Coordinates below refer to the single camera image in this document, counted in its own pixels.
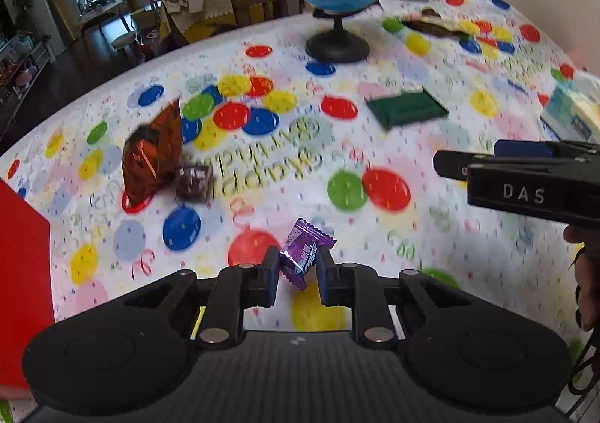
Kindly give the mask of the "person's right hand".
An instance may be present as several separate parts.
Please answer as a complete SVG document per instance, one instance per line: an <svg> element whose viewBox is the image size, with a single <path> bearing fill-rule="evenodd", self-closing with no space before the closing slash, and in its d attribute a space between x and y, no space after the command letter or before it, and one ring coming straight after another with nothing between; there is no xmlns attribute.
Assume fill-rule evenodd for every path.
<svg viewBox="0 0 600 423"><path fill-rule="evenodd" d="M599 320L599 232L568 225L563 238L571 244L584 244L574 259L574 276L579 288L579 326L588 332Z"/></svg>

